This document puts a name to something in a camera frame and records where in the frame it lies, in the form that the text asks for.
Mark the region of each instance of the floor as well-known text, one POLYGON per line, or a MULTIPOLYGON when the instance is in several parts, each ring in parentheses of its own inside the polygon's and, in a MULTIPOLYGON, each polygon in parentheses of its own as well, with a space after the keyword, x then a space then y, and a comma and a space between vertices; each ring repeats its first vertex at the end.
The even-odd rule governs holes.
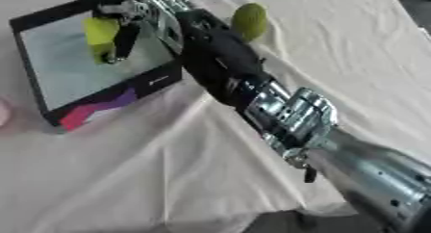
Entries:
MULTIPOLYGON (((400 0, 418 26, 431 33, 431 1, 400 0)), ((378 233, 378 227, 364 216, 316 218, 295 212, 263 214, 244 233, 378 233)))

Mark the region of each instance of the white fabric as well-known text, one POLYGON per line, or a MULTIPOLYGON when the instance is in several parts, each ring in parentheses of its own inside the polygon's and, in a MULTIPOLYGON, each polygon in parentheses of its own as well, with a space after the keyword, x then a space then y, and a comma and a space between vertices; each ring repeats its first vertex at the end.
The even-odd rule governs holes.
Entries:
MULTIPOLYGON (((43 132, 6 20, 66 1, 0 0, 0 97, 14 106, 0 129, 1 232, 240 232, 261 212, 346 213, 328 181, 302 183, 186 73, 73 133, 43 132)), ((223 19, 264 5, 254 45, 268 71, 332 99, 345 129, 431 164, 431 45, 396 0, 192 1, 223 19)))

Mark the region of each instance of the white surface inside box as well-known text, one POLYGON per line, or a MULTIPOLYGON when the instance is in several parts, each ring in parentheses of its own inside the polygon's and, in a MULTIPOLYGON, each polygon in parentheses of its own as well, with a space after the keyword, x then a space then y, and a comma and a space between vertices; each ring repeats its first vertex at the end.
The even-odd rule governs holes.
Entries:
POLYGON ((59 108, 172 60, 149 25, 143 25, 129 59, 97 65, 84 34, 90 12, 21 33, 48 110, 59 108))

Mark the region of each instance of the black box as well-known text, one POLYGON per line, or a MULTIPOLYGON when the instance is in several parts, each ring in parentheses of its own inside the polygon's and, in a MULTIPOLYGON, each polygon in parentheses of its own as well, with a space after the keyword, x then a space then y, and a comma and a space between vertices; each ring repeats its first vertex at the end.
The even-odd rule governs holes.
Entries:
POLYGON ((80 20, 99 4, 121 1, 77 0, 11 20, 39 110, 53 126, 72 130, 80 125, 76 120, 84 123, 96 111, 125 105, 122 99, 130 102, 181 80, 181 65, 154 34, 142 35, 135 55, 122 62, 127 65, 91 60, 80 20))

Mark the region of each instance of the metal cylinder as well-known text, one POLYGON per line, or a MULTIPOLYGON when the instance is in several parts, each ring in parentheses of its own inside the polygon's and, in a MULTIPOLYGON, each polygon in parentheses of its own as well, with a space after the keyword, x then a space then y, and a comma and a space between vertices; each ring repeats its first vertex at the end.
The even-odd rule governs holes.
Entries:
POLYGON ((431 232, 431 168, 426 164, 336 127, 307 156, 347 201, 385 228, 431 232))

